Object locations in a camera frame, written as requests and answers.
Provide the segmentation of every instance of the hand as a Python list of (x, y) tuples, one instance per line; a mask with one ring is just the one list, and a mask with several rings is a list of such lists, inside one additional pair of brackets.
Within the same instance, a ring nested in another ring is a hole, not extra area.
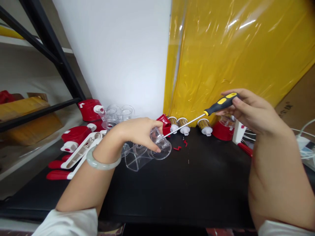
[(115, 132), (123, 143), (131, 141), (135, 144), (143, 145), (152, 151), (161, 152), (150, 138), (151, 129), (154, 127), (157, 127), (160, 133), (163, 134), (163, 122), (151, 120), (147, 117), (124, 121), (112, 128), (109, 133)]
[(290, 129), (277, 115), (274, 108), (263, 98), (244, 88), (228, 90), (222, 95), (232, 92), (237, 92), (241, 99), (235, 97), (232, 100), (232, 106), (217, 112), (216, 115), (234, 115), (255, 134), (279, 134)]

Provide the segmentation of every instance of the black tabletop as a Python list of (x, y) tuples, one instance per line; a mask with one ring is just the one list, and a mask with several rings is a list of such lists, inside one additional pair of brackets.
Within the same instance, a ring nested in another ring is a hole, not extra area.
[[(100, 220), (253, 228), (247, 191), (251, 159), (232, 142), (207, 137), (198, 128), (169, 138), (164, 160), (152, 160), (138, 172), (124, 161), (116, 168)], [(0, 210), (2, 217), (43, 220), (68, 180), (50, 181), (45, 168)]]

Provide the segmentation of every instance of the screwdriver handle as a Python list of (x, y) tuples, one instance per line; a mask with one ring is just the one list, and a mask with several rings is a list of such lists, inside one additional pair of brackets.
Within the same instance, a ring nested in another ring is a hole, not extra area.
[(238, 93), (230, 93), (228, 95), (225, 95), (224, 97), (220, 98), (215, 104), (213, 104), (210, 108), (204, 110), (204, 113), (209, 116), (214, 112), (217, 112), (219, 110), (228, 108), (231, 106), (233, 98), (238, 97), (240, 98), (240, 95)]

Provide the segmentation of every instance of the screwdriver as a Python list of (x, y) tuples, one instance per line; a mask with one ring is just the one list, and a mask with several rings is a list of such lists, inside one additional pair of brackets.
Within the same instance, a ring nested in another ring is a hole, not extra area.
[(175, 133), (176, 131), (180, 130), (181, 128), (189, 125), (190, 123), (193, 123), (194, 121), (200, 119), (201, 117), (207, 115), (211, 115), (212, 113), (214, 112), (217, 112), (219, 110), (223, 110), (225, 108), (228, 108), (229, 106), (231, 106), (233, 103), (232, 103), (232, 100), (233, 98), (235, 97), (238, 97), (240, 98), (240, 95), (238, 93), (230, 93), (228, 95), (225, 95), (224, 97), (220, 98), (215, 104), (213, 104), (210, 108), (206, 109), (203, 111), (203, 114), (201, 116), (198, 116), (197, 118), (193, 119), (192, 121), (189, 121), (187, 124), (184, 124), (183, 126), (179, 127), (178, 129), (170, 132), (169, 134), (167, 135), (164, 135), (163, 138), (169, 136), (170, 134), (172, 133)]

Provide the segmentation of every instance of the left hand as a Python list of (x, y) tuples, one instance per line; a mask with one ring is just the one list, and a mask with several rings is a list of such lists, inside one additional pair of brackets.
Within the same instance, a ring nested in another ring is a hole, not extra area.
[(119, 123), (109, 133), (118, 135), (123, 143), (131, 141), (135, 144), (143, 145), (154, 152), (161, 152), (150, 138), (151, 129), (154, 127), (157, 127), (163, 135), (163, 122), (151, 120), (148, 117), (131, 119)]

